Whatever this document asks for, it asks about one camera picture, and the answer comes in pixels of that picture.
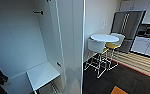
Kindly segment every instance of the door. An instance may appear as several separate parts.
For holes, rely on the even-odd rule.
[[[112,33],[121,33],[125,24],[127,12],[117,12],[114,15],[114,21],[112,24]]]
[[[130,11],[129,17],[126,19],[126,24],[122,32],[126,39],[134,39],[137,32],[137,28],[141,22],[144,12],[142,11]]]

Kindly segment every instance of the stainless steel refrigerator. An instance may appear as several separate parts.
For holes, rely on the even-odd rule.
[[[119,51],[128,53],[133,44],[137,29],[142,22],[145,11],[116,12],[112,24],[112,33],[120,33],[125,39]]]

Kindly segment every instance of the floor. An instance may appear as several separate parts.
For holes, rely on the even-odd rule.
[[[114,86],[129,94],[150,94],[150,77],[123,65],[105,72],[99,79],[94,68],[84,71],[83,94],[111,94]]]
[[[115,61],[150,75],[150,57],[132,52],[128,54],[120,52],[114,55],[118,57]]]

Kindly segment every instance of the bar stool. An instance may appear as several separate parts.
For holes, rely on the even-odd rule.
[[[111,60],[109,61],[109,67],[108,67],[107,70],[111,70],[111,69],[115,68],[116,66],[118,66],[118,62],[117,62],[114,66],[111,67],[111,62],[112,62],[112,60],[113,60],[114,50],[115,50],[116,48],[118,48],[118,52],[119,52],[119,47],[122,45],[122,42],[123,42],[123,40],[124,40],[124,38],[125,38],[124,35],[118,34],[118,33],[111,33],[110,35],[118,37],[118,38],[119,38],[119,41],[117,41],[117,42],[112,42],[112,43],[108,42],[108,43],[105,44],[105,46],[106,46],[107,48],[112,49]]]
[[[94,67],[95,70],[97,70],[97,78],[99,78],[107,69],[106,62],[102,60],[102,54],[107,52],[108,49],[105,48],[105,42],[98,42],[91,38],[88,39],[88,49],[92,52],[98,53],[99,59],[92,57],[91,63],[89,63],[88,61],[86,62],[84,70],[87,70],[90,66]],[[98,65],[95,66],[93,64],[93,59],[96,59],[98,61]]]

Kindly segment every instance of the white shelf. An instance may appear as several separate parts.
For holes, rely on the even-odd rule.
[[[31,86],[35,91],[58,77],[60,73],[50,63],[47,62],[29,69],[27,71],[27,75]]]

